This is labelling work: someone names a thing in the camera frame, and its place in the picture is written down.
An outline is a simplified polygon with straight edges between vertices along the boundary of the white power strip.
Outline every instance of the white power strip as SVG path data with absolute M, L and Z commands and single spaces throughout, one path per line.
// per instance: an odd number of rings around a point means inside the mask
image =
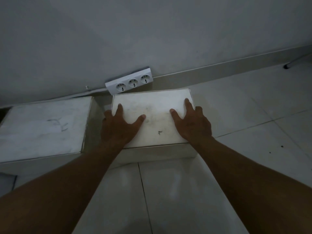
M 153 82 L 151 69 L 144 69 L 133 74 L 109 81 L 105 83 L 111 95 L 120 94 L 124 91 Z

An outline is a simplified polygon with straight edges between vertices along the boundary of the box lid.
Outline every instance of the box lid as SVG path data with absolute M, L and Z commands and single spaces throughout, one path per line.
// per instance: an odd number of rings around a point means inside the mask
M 13 107 L 0 127 L 0 162 L 78 153 L 92 97 Z
M 146 115 L 138 134 L 125 148 L 186 143 L 187 141 L 177 132 L 169 112 L 171 108 L 174 108 L 179 116 L 184 118 L 185 98 L 188 98 L 194 107 L 189 89 L 114 95 L 113 115 L 115 115 L 119 103 L 123 106 L 124 119 L 127 123 L 135 122 L 142 114 Z

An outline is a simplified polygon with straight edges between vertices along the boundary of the socket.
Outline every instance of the socket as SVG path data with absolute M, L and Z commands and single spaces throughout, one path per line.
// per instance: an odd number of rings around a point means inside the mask
M 111 95 L 120 94 L 124 91 L 140 87 L 141 85 L 153 82 L 150 68 L 123 76 L 121 78 L 105 83 L 107 90 Z

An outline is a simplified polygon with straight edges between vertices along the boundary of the white wall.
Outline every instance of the white wall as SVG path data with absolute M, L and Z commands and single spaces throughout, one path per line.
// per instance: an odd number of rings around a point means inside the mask
M 312 42 L 312 0 L 1 0 L 0 105 Z

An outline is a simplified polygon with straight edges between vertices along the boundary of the cardboard box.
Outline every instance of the cardboard box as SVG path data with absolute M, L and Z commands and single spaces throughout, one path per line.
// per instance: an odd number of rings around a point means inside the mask
M 43 174 L 96 147 L 103 112 L 93 97 L 15 106 L 0 127 L 0 172 Z
M 131 162 L 195 157 L 197 152 L 179 135 L 169 112 L 174 108 L 179 116 L 184 118 L 185 98 L 188 98 L 194 107 L 189 89 L 114 95 L 113 115 L 121 103 L 127 123 L 135 122 L 142 114 L 146 115 L 146 119 L 138 134 L 125 146 L 111 167 Z

